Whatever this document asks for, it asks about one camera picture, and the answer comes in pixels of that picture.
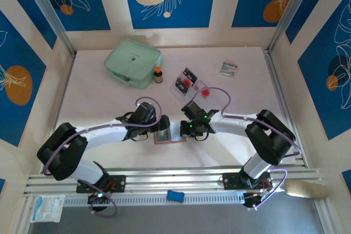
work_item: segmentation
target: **white packet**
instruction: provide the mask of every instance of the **white packet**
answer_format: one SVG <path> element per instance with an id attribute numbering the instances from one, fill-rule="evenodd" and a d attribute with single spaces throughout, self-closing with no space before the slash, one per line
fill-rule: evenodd
<path id="1" fill-rule="evenodd" d="M 60 222 L 65 195 L 39 196 L 30 222 Z"/>

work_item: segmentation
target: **white wall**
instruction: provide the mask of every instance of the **white wall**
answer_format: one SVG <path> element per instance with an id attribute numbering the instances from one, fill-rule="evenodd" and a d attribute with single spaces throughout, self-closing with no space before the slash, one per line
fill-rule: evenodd
<path id="1" fill-rule="evenodd" d="M 275 27 L 231 28 L 238 0 L 213 0 L 209 28 L 134 30 L 127 0 L 102 0 L 111 31 L 68 32 L 77 50 L 112 49 L 131 38 L 156 47 L 267 46 Z"/>
<path id="2" fill-rule="evenodd" d="M 6 179 L 0 199 L 0 233 L 11 233 L 28 175 L 38 172 L 36 152 L 53 125 L 70 59 L 60 42 L 50 49 L 17 0 L 0 0 L 0 10 L 47 66 L 19 147 L 0 140 L 0 178 Z"/>
<path id="3" fill-rule="evenodd" d="M 351 169 L 351 130 L 328 141 L 297 61 L 342 0 L 320 0 L 294 42 L 284 36 L 273 53 L 310 166 L 321 168 L 330 190 L 328 203 L 342 233 L 351 230 L 351 196 L 341 172 Z"/>

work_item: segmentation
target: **mint green pouch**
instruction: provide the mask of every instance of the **mint green pouch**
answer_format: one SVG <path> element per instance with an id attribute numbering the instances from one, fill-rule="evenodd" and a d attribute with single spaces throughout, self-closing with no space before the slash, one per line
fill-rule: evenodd
<path id="1" fill-rule="evenodd" d="M 130 39 L 122 40 L 105 60 L 112 78 L 138 89 L 149 86 L 156 66 L 162 66 L 161 52 Z"/>

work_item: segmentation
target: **bottle cap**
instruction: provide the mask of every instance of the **bottle cap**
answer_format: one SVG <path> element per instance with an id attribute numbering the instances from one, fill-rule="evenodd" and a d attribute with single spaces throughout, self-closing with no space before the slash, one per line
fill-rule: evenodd
<path id="1" fill-rule="evenodd" d="M 156 72 L 156 73 L 160 73 L 160 72 L 161 72 L 161 67 L 156 66 L 156 67 L 155 67 L 155 72 Z"/>

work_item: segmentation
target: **blue eraser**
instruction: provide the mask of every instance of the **blue eraser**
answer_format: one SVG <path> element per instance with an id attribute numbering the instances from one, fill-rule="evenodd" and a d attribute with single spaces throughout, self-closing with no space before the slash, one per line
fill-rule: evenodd
<path id="1" fill-rule="evenodd" d="M 184 196 L 185 194 L 183 192 L 175 192 L 172 190 L 168 190 L 167 191 L 167 200 L 171 200 L 171 201 L 178 201 L 180 203 L 184 202 Z"/>

